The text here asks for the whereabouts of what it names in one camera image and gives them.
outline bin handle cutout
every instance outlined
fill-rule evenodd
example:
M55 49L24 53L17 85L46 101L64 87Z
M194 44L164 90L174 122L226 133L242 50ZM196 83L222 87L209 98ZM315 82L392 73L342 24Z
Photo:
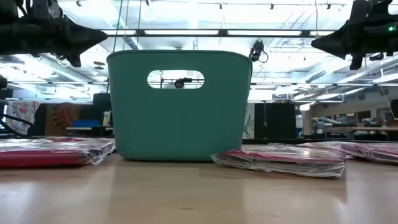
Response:
M156 89L199 89L205 84L205 77L196 70L154 70L147 82Z

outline ceiling pipe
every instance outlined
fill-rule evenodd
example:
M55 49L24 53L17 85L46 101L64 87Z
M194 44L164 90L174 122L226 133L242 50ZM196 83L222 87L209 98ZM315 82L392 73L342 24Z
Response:
M357 80L365 75L369 75L371 73L378 72L382 68L387 69L389 67L393 67L397 63L398 63L398 58L395 58L395 56L388 57L388 58L385 58L384 60L381 60L379 65L376 65L375 67L369 67L366 71L359 72L358 74L341 79L341 80L337 81L337 83L352 82L352 81ZM340 91L341 89L338 90L338 88L339 87L336 87L336 86L327 86L325 88L318 88L316 90L310 91L308 94L311 94L312 96L316 97L316 96L322 95L325 92L325 90L333 91L333 92ZM352 90L352 89L353 88L348 87L348 88L344 88L343 90L346 91L346 90Z
M17 58L23 60L25 63L32 64L34 66L35 63L41 63L52 69L53 73L58 75L63 75L68 77L69 79L76 82L92 82L93 80L87 78L86 76L73 71L68 67L63 67L51 59L48 59L46 56L41 56L40 58L35 58L30 55L15 55Z

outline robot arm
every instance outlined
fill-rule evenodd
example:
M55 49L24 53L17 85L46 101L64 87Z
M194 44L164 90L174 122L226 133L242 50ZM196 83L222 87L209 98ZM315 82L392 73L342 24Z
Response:
M366 54L380 53L381 60L398 51L398 15L391 15L392 0L355 0L346 23L332 34L317 38L311 46L345 59L351 54L351 70L361 68Z
M69 20L57 0L34 0L32 6L30 1L25 11L23 0L0 0L0 55L52 53L80 67L80 54L108 38Z

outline desk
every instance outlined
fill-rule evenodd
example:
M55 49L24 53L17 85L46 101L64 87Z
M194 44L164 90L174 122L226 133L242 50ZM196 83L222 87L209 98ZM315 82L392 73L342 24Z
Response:
M2 224L390 224L398 167L347 162L341 179L210 163L129 162L2 170Z
M113 127L67 127L67 131L69 134L85 134L86 136L110 136L113 134Z
M348 139L354 139L354 132L356 131L385 131L397 132L398 128L379 128L379 127L333 127L325 128L325 133L347 133Z

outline cable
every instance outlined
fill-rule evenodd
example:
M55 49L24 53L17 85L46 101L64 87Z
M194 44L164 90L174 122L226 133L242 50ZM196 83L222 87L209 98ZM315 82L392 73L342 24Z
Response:
M123 37L123 39L126 38L126 28L127 28L127 24L128 24L128 21L129 21L129 3L130 3L130 0L127 0L126 21L124 21L126 23L126 27L124 28L124 37ZM126 41L123 41L123 50L124 50L125 44L126 44Z
M120 17L122 16L122 5L123 5L123 0L120 1L118 24L117 24L117 27L116 27L116 35L118 34L118 31L119 31ZM114 44L113 44L113 51L112 51L112 53L114 53L114 50L116 49L116 41L117 41L117 40L118 40L118 38L115 37L115 38L114 38Z
M259 59L259 62L261 62L261 63L266 63L266 62L268 62L269 56L268 56L267 52L265 52L265 51L262 51L262 52L267 56L267 60L266 60L265 62L262 62L262 61L260 61L260 59Z
M316 38L318 37L318 3L317 0L315 0L315 14L316 14L316 18L315 18L315 30L317 32Z
M15 120L15 121L20 121L20 122L22 122L22 123L24 123L24 124L29 125L32 129L35 128L34 124L32 124L32 123L30 123L30 122L28 122L28 121L26 121L26 120L24 120L24 119L20 119L20 118L17 118L17 117L15 117L15 116L10 116L10 115L4 114L4 113L0 113L0 118L2 119L3 117L8 118L8 119L13 119L13 120ZM2 121L1 119L0 119L0 124L1 124L6 130L8 130L9 132L11 132L12 134L15 134L16 136L22 137L22 138L30 138L30 137L32 137L32 135L30 135L30 134L21 134L21 133L15 131L15 130L12 129L6 122Z
M137 27L137 29L139 29L140 24L141 24L141 9L142 9L142 0L139 1L138 27ZM137 36L137 49L138 49L138 40L139 40L139 36Z

